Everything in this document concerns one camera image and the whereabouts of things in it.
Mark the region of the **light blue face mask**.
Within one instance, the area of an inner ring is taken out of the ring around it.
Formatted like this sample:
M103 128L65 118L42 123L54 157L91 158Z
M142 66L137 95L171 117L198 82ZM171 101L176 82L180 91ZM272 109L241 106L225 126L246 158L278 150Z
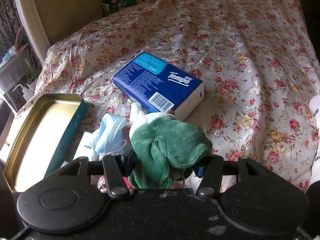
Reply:
M123 138L123 128L127 119L115 114L106 113L99 128L93 132L93 151L101 160L106 155L123 154L127 140Z

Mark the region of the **white pocket tissue pack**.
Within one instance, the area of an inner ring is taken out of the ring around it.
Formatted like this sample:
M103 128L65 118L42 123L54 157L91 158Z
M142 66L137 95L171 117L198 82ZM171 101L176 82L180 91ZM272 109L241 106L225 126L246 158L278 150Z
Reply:
M79 142L78 148L76 149L73 160L79 157L87 157L89 161L98 160L98 153L95 149L98 142L97 132L84 132Z

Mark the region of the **green plush toy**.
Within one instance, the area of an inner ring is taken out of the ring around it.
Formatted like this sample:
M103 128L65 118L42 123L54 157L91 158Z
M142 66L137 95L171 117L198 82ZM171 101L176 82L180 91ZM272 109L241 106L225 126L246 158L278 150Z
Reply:
M129 182L137 189L170 189L174 172L183 174L213 148L200 129L169 115L140 125L130 141L137 162Z

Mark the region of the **white fluffy plush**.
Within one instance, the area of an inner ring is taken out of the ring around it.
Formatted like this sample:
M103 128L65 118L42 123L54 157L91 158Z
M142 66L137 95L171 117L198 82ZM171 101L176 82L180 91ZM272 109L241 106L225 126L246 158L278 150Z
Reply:
M129 139L132 139L132 136L136 129L144 124L149 124L153 122L153 120L160 118L160 117L174 117L174 115L170 113L163 113L163 112L154 112L148 113L141 104L139 103L132 103L131 105L131 113L130 113L130 131L129 131Z

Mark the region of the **gold teal metal tin tray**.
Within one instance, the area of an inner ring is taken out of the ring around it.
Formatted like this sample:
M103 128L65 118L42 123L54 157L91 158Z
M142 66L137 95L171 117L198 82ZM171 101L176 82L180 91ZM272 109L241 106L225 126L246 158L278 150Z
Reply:
M79 94L47 93L35 102L4 168L12 191L24 192L61 167L86 111Z

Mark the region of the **blue Tempo tissue pack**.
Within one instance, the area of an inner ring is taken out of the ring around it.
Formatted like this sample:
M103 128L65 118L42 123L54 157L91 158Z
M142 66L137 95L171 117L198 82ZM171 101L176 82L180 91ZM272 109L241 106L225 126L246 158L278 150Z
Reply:
M144 51L114 76L115 86L148 112L173 111L184 121L204 99L204 82Z

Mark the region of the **white plastic squeeze bottle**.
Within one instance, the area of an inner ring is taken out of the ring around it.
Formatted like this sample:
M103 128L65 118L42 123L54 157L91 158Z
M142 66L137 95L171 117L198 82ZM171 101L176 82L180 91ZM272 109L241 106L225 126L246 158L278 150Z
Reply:
M18 87L22 89L22 96L26 102L28 102L34 96L34 93L30 88L24 87L21 84L18 84L12 91L14 92Z

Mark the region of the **white square planter with plant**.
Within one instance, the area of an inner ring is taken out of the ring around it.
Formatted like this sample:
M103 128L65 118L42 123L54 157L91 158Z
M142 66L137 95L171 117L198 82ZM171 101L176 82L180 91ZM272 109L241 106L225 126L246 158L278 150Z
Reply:
M27 81L27 86L34 93L35 89L36 89L36 84L37 84L39 75L40 75L40 73L42 71L42 68L38 64L30 62L28 59L25 59L25 62L27 64L27 66L28 66L27 74L28 74L28 77L29 77L29 79Z

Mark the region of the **floral bed cover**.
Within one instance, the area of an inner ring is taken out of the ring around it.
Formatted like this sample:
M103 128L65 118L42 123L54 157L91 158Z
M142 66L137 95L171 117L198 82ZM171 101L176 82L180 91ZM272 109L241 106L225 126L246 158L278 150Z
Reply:
M300 0L147 0L92 22L48 50L35 98L80 94L81 131L131 103L113 74L147 51L204 82L187 122L226 160L251 157L299 189L310 185L318 146L308 104L319 61Z

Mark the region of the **transparent acrylic side table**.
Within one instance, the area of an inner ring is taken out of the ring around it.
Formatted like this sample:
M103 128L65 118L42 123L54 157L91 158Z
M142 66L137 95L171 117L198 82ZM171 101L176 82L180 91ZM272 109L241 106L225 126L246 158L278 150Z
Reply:
M1 65L1 96L16 113L26 104L20 87L12 91L18 84L28 88L28 66L25 59L41 66L29 45L23 45L17 54Z

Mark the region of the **dark patterned curtain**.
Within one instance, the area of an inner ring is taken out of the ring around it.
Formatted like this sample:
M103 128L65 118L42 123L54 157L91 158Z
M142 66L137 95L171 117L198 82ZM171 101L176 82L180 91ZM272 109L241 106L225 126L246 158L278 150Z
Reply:
M0 50L3 56L14 45L21 26L15 0L0 0L0 17Z

